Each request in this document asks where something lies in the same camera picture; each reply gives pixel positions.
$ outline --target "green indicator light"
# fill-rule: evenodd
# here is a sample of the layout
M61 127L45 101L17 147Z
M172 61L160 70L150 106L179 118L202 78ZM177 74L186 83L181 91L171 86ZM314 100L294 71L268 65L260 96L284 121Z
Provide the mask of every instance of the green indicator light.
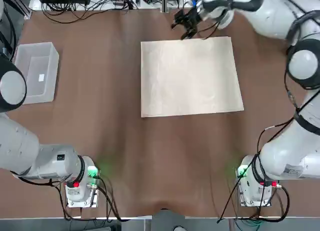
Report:
M247 169L248 165L240 165L240 167L238 167L239 176L243 175L243 177L247 177Z
M89 166L88 167L88 176L90 178L98 176L99 172L98 169L95 166Z

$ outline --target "brown table surface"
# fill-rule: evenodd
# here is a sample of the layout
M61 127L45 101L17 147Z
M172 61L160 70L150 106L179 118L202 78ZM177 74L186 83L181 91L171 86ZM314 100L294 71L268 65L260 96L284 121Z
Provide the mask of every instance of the brown table surface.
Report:
M235 182L235 168L245 155L256 152L261 130L289 119L294 111L284 89L284 43L256 34L236 15L216 35L232 38L244 111L141 118L140 42L179 39L183 29L170 27L174 13L109 11L57 24L34 12L24 24L21 44L53 42L60 55L55 99L25 105L9 116L38 135L42 144L70 144L92 157L111 179L122 217L152 215L162 208L218 217L228 186L232 189ZM301 100L304 92L290 84ZM56 190L23 183L5 170L0 180L1 218L63 216ZM290 216L319 217L317 180L282 184L291 196ZM105 207L100 198L98 209L83 214L104 217ZM253 211L241 208L238 215ZM263 214L281 215L277 199ZM231 203L225 216L235 216Z

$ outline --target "wire bundle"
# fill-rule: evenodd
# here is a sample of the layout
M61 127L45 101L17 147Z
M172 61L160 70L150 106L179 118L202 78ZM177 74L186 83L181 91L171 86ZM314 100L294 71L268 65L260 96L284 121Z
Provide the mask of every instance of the wire bundle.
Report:
M133 0L123 0L123 6L116 7L116 5L114 5L114 8L109 8L109 9L101 11L103 5L108 4L108 3L112 3L113 1L116 1L116 0L99 0L98 2L91 1L91 3L93 3L92 5L83 5L80 3L76 4L72 0L69 0L69 2L67 2L67 3L58 3L59 0L52 0L52 3L47 3L46 5L53 12L47 11L44 3L41 3L41 10L42 10L43 14L51 21L54 21L59 24L72 24L72 23L78 22L80 20L86 20L86 19L92 17L93 15L102 14L102 13L105 13L110 10L124 10L127 8L129 10L132 10L133 6L135 6L138 9L138 7L136 6L136 4ZM78 15L75 13L77 11L77 5L84 7L84 12L81 15ZM98 12L94 12L94 13L87 15L87 13L89 11L96 11L96 9L98 9L98 8L99 8ZM60 16L66 12L71 12L73 14L73 16L75 17L75 19L71 20L71 21L59 21L59 20L56 20L53 18L56 16Z
M74 218L68 213L68 211L65 208L63 197L62 197L62 194L61 194L61 181L52 181L52 179L50 179L49 182L37 183L37 182L30 181L28 179L25 179L23 177L18 177L18 178L21 181L23 181L23 182L25 182L27 184L30 184L30 185L48 186L48 187L55 188L58 191L58 194L59 194L60 204L61 204L62 212L63 212L63 218L66 221L70 221L69 229L71 228L71 224L72 224L71 222L72 221L83 221L83 222L88 222L88 223L90 221L93 221L93 223L94 223L96 228L102 228L102 227L104 227L106 225L106 223L111 223L112 222L112 220L109 219L111 211L113 212L114 216L116 217L116 219L118 221L120 221L120 222L128 221L128 220L121 219L121 217L119 215L118 208L117 208L117 205L116 205L116 202L115 202L115 199L114 199L114 192L113 192L112 187L110 187L110 192L108 192L107 185L106 185L105 181L99 176L97 176L96 178L99 179L102 182L103 187L98 186L97 189L105 196L105 200L106 200L106 219L102 220L101 223L98 223L98 221L101 221L101 220L99 220L97 218Z

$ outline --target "warning label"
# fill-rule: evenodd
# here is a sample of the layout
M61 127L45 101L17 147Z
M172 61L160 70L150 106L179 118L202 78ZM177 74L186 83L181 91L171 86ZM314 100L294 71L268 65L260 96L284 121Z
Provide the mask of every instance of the warning label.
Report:
M303 166L287 164L281 176L288 178L299 178L302 175L303 170Z

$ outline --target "white label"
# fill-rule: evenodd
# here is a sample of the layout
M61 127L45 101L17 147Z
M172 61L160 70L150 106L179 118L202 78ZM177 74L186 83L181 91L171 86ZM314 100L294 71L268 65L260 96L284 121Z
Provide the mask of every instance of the white label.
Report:
M45 80L44 74L39 74L39 82L43 82Z
M287 164L281 177L299 178L304 170L303 166Z
M68 189L68 195L79 195L80 191L77 189Z

